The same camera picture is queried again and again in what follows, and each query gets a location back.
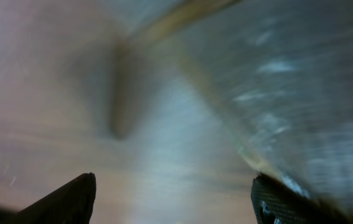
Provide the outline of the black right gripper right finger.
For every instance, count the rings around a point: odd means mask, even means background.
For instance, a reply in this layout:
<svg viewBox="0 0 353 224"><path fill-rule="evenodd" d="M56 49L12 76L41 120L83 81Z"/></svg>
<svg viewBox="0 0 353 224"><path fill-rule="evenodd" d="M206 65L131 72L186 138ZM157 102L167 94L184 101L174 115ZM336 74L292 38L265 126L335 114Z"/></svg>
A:
<svg viewBox="0 0 353 224"><path fill-rule="evenodd" d="M350 223L340 213L316 205L265 174L253 179L250 196L258 224Z"/></svg>

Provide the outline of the spaghetti pasta packet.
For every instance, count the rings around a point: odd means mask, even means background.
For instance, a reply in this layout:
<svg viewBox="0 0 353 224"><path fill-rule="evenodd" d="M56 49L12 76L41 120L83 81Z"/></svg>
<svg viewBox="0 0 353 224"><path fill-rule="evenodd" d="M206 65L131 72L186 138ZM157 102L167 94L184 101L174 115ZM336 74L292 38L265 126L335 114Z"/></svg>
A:
<svg viewBox="0 0 353 224"><path fill-rule="evenodd" d="M160 45L246 162L353 222L353 0L129 1L110 126L134 126L136 53Z"/></svg>

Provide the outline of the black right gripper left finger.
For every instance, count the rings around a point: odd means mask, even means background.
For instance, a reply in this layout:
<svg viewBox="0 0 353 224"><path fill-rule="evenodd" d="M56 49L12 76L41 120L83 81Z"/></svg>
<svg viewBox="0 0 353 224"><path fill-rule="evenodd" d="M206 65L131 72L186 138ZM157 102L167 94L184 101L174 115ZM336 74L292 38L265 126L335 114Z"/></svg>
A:
<svg viewBox="0 0 353 224"><path fill-rule="evenodd" d="M84 173L18 212L0 208L0 224L89 224L95 197L96 177Z"/></svg>

